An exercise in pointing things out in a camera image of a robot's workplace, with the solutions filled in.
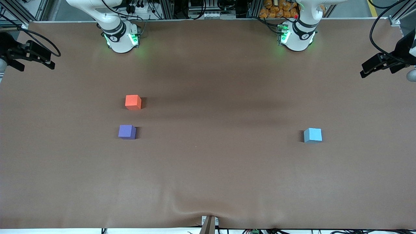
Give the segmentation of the light blue foam block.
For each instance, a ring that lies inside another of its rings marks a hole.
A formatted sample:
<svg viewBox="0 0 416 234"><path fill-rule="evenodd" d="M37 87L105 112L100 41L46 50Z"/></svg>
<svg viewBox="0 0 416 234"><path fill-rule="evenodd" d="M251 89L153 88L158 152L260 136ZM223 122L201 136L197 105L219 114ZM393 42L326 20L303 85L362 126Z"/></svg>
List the light blue foam block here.
<svg viewBox="0 0 416 234"><path fill-rule="evenodd" d="M320 128L308 128L304 131L304 142L307 144L317 144L323 141Z"/></svg>

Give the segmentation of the orange foam block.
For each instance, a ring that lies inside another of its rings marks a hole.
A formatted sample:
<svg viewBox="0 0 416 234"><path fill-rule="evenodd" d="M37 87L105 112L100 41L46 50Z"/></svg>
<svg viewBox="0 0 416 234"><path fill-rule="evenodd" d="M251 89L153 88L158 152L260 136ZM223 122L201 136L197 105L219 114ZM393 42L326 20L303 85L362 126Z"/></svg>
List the orange foam block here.
<svg viewBox="0 0 416 234"><path fill-rule="evenodd" d="M140 110L142 107L142 99L139 95L126 95L125 97L125 107L128 110Z"/></svg>

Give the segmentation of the purple foam block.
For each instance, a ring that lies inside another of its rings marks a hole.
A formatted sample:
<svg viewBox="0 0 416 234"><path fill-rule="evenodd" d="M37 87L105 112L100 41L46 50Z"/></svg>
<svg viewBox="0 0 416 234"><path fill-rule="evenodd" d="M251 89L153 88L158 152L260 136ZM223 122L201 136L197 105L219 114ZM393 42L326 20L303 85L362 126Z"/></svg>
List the purple foam block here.
<svg viewBox="0 0 416 234"><path fill-rule="evenodd" d="M137 128L133 125L120 125L118 137L120 139L134 140L136 139Z"/></svg>

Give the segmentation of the white power strip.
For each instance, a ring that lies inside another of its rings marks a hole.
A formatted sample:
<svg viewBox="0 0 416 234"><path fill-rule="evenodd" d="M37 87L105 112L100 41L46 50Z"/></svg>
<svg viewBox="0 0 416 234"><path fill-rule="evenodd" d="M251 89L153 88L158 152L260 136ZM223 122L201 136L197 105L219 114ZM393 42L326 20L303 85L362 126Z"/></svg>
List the white power strip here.
<svg viewBox="0 0 416 234"><path fill-rule="evenodd" d="M151 12L151 10L147 2L137 2L136 4L129 4L128 6L126 6L126 12L129 15L148 14L149 12Z"/></svg>

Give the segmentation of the orange snack bag pile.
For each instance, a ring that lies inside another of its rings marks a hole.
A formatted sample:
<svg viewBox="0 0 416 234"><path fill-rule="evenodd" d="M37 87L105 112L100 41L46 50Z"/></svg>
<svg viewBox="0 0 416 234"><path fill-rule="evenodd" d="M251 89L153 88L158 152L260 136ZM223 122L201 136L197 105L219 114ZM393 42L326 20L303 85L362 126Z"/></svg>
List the orange snack bag pile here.
<svg viewBox="0 0 416 234"><path fill-rule="evenodd" d="M300 5L295 0L263 0L259 18L298 18Z"/></svg>

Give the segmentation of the white electronics box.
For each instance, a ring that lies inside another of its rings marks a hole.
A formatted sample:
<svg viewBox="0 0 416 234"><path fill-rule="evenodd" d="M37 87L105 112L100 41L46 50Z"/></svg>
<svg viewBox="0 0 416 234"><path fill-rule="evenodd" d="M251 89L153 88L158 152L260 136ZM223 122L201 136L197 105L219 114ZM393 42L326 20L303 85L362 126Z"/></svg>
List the white electronics box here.
<svg viewBox="0 0 416 234"><path fill-rule="evenodd" d="M204 13L202 15L201 14L202 14L202 9L200 9L200 8L199 9L195 8L195 9L189 9L188 10L188 17L189 18L195 19L195 18L199 17L200 20L202 20L202 19L203 20L220 19L221 11L213 11L213 10L206 9L204 11Z"/></svg>

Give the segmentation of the brown table cover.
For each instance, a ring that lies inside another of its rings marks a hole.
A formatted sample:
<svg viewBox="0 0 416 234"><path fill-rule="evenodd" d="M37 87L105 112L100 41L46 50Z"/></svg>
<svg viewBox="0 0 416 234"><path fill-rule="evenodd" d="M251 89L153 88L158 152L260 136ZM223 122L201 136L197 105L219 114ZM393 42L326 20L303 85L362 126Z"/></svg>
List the brown table cover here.
<svg viewBox="0 0 416 234"><path fill-rule="evenodd" d="M61 50L0 84L0 229L416 229L416 82L362 79L372 20L291 52L256 20L31 23ZM125 107L139 95L140 110ZM118 137L120 125L136 139ZM323 141L304 142L320 128Z"/></svg>

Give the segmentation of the metal table edge bracket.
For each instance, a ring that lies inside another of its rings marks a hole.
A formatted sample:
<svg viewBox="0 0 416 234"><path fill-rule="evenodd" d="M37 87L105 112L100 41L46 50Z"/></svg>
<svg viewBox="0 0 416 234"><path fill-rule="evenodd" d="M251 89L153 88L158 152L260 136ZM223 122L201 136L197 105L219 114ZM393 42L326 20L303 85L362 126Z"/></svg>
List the metal table edge bracket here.
<svg viewBox="0 0 416 234"><path fill-rule="evenodd" d="M215 216L202 216L201 217L201 230L199 234L216 234L217 227L219 226L219 220Z"/></svg>

